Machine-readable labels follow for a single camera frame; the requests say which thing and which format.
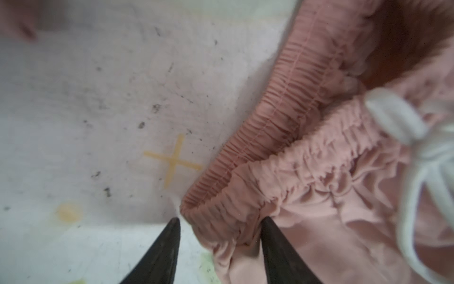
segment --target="pink fabric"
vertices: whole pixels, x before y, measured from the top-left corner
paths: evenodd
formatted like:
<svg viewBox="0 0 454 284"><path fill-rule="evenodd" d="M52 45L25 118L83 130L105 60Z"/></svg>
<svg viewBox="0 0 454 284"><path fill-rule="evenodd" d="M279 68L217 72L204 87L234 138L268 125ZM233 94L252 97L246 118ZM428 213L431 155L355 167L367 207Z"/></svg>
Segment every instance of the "pink fabric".
<svg viewBox="0 0 454 284"><path fill-rule="evenodd" d="M272 216L325 284L425 283L394 237L409 150L362 100L382 85L415 106L453 99L453 63L450 0L304 0L262 100L181 205L221 281L266 283ZM454 235L427 194L415 243L454 280Z"/></svg>

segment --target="gathered fabric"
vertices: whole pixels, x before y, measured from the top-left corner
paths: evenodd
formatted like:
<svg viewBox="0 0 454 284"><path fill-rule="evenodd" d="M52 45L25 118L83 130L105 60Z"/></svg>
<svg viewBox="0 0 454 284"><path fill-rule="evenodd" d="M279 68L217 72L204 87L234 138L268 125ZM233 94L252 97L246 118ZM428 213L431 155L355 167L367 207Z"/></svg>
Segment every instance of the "gathered fabric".
<svg viewBox="0 0 454 284"><path fill-rule="evenodd" d="M416 109L454 100L453 5L303 0L261 101L180 207L223 283L266 283L266 216L325 284L427 283L396 241L412 151L365 94L385 87ZM417 209L418 259L453 281L454 234L425 190Z"/></svg>

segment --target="drawstring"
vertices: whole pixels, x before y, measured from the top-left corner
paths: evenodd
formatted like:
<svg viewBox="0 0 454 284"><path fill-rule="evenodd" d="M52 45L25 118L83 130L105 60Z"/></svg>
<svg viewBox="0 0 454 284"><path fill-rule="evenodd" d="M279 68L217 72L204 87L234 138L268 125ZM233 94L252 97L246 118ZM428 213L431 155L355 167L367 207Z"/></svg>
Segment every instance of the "drawstring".
<svg viewBox="0 0 454 284"><path fill-rule="evenodd" d="M368 92L365 105L386 133L412 149L412 161L402 180L397 223L399 249L409 266L425 280L431 284L450 284L421 262L415 252L413 236L424 184L441 214L454 228L454 118L450 116L429 129L410 104L385 88ZM454 114L454 103L430 101L422 110Z"/></svg>

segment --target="yellow mark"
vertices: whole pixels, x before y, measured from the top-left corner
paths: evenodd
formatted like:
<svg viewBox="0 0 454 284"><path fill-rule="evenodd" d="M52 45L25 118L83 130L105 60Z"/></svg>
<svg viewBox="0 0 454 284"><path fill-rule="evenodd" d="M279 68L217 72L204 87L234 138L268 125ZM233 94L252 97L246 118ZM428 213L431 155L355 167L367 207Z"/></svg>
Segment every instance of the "yellow mark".
<svg viewBox="0 0 454 284"><path fill-rule="evenodd" d="M72 203L62 203L57 208L58 218L66 223L75 223L82 219L82 210Z"/></svg>
<svg viewBox="0 0 454 284"><path fill-rule="evenodd" d="M178 135L178 139L177 139L177 142L175 144L175 149L173 150L173 154L172 154L171 157L167 157L167 156L164 156L164 155L156 154L156 153L153 153L153 152L150 152L150 151L146 151L146 152L143 153L147 157L151 157L151 158L155 158L155 159L159 159L159 160L164 160L164 161L169 163L169 169L167 170L166 179L164 181L164 188L165 189L168 188L170 183L172 182L172 178L173 178L173 175L175 174L175 169L176 169L176 166L178 164L182 165L182 166L185 166L185 167L188 167L188 168L191 168L191 169L195 169L195 170L201 170L202 169L202 165L200 165L200 164L194 164L194 163L179 159L180 152L181 152L181 147L183 146L184 137L185 137L184 134Z"/></svg>
<svg viewBox="0 0 454 284"><path fill-rule="evenodd" d="M87 284L87 282L85 282L85 280L83 279L80 279L73 282L69 282L68 284Z"/></svg>

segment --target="table surface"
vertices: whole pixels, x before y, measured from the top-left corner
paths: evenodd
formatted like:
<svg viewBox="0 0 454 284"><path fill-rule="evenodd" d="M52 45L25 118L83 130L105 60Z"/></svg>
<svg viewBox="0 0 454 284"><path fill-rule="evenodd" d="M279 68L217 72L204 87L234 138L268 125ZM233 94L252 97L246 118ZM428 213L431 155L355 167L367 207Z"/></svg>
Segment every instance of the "table surface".
<svg viewBox="0 0 454 284"><path fill-rule="evenodd" d="M296 0L72 0L0 39L0 284L115 284L260 99ZM182 223L175 283L218 283Z"/></svg>

